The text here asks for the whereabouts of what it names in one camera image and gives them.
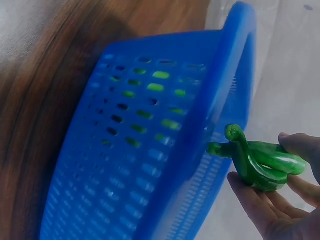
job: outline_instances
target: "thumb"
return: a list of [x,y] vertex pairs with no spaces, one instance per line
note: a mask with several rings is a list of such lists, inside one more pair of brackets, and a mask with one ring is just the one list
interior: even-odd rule
[[280,133],[278,139],[288,153],[298,155],[310,163],[313,175],[320,184],[320,138],[304,133]]

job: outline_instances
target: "green figurine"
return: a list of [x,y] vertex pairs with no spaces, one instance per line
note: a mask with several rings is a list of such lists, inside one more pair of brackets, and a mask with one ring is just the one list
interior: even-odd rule
[[236,124],[225,127],[229,143],[210,142],[207,152],[211,155],[233,159],[242,180],[263,192],[281,189],[288,174],[300,175],[305,171],[306,161],[286,152],[280,145],[247,141],[242,129]]

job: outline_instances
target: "finger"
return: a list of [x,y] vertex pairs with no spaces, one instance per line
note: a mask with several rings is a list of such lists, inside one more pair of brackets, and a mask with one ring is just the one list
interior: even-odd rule
[[320,187],[313,185],[298,176],[288,176],[288,186],[298,194],[306,203],[320,207]]
[[241,181],[237,173],[231,172],[227,178],[246,214],[260,234],[263,237],[266,236],[269,227],[278,220],[277,215],[261,200],[252,187]]
[[309,162],[313,175],[320,184],[320,138],[303,133],[294,135],[280,133],[279,143],[287,152],[298,155]]
[[275,208],[292,219],[302,219],[309,215],[308,212],[292,206],[283,196],[281,196],[276,191],[267,192],[266,196],[270,199]]
[[261,198],[262,201],[264,201],[271,209],[272,211],[275,213],[275,215],[279,218],[279,219],[287,219],[290,220],[291,218],[285,214],[284,212],[280,211],[279,209],[277,209],[272,201],[268,198],[267,194],[265,192],[261,192],[261,191],[256,191],[257,195]]

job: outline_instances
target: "blue plastic basket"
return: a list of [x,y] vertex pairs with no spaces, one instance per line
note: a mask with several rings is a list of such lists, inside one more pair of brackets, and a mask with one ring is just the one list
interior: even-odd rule
[[247,124],[255,37],[238,2],[222,30],[111,44],[69,127],[40,239],[194,239],[231,164],[207,144]]

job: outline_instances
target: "wooden table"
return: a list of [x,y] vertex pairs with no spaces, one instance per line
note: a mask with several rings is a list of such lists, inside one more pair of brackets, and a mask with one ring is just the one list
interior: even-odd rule
[[84,87],[117,40],[202,30],[209,0],[0,2],[0,240],[38,239]]

